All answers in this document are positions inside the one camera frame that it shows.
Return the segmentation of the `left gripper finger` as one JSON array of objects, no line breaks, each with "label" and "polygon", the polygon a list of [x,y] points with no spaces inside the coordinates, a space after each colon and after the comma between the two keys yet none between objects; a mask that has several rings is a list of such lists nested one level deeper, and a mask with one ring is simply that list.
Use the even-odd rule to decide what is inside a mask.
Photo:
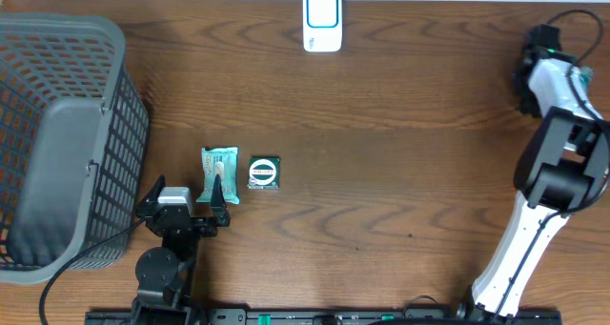
[{"label": "left gripper finger", "polygon": [[142,205],[150,206],[156,204],[158,201],[158,197],[161,194],[162,190],[165,188],[165,186],[165,176],[161,174],[153,184],[152,188],[146,193],[146,195],[142,199]]},{"label": "left gripper finger", "polygon": [[210,201],[210,209],[213,213],[217,227],[229,227],[231,217],[227,210],[226,201],[222,192],[221,177],[217,174],[214,178]]}]

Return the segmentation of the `teal wet wipes pack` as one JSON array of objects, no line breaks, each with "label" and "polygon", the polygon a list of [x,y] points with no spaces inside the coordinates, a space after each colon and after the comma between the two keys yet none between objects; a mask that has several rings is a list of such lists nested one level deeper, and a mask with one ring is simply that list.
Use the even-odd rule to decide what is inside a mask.
[{"label": "teal wet wipes pack", "polygon": [[213,194],[214,181],[220,177],[220,186],[227,203],[238,205],[240,198],[237,192],[237,158],[238,147],[215,148],[201,150],[204,173],[204,188],[196,199],[198,203],[210,203]]}]

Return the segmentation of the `small green box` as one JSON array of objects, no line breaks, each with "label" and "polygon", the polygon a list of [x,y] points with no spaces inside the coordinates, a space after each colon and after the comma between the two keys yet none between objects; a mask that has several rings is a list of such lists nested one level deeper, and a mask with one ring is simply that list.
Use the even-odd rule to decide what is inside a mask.
[{"label": "small green box", "polygon": [[255,156],[250,159],[247,187],[251,190],[278,190],[280,158]]}]

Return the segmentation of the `teal mouthwash bottle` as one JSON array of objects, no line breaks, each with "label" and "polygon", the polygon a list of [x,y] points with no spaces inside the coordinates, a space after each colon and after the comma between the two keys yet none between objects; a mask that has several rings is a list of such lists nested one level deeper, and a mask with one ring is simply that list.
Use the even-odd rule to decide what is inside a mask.
[{"label": "teal mouthwash bottle", "polygon": [[588,87],[594,77],[594,72],[591,68],[582,66],[579,68],[579,80],[583,87]]}]

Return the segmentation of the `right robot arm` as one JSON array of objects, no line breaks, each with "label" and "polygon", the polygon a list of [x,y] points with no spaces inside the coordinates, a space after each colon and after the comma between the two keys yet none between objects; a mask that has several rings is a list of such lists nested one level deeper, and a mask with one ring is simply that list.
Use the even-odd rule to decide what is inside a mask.
[{"label": "right robot arm", "polygon": [[516,167],[508,227],[471,288],[474,307],[494,320],[517,316],[548,245],[574,213],[595,203],[609,178],[609,133],[588,100],[576,58],[530,49],[517,76],[541,123]]}]

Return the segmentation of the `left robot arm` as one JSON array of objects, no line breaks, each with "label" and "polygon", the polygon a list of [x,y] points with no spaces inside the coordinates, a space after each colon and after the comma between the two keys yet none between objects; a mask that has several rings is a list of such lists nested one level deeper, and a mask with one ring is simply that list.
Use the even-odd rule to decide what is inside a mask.
[{"label": "left robot arm", "polygon": [[231,217],[221,187],[213,181],[211,216],[193,216],[193,199],[186,187],[168,187],[160,176],[136,206],[136,215],[162,239],[144,252],[135,266],[138,280],[132,324],[198,324],[207,320],[205,309],[191,298],[198,244],[203,237],[217,236]]}]

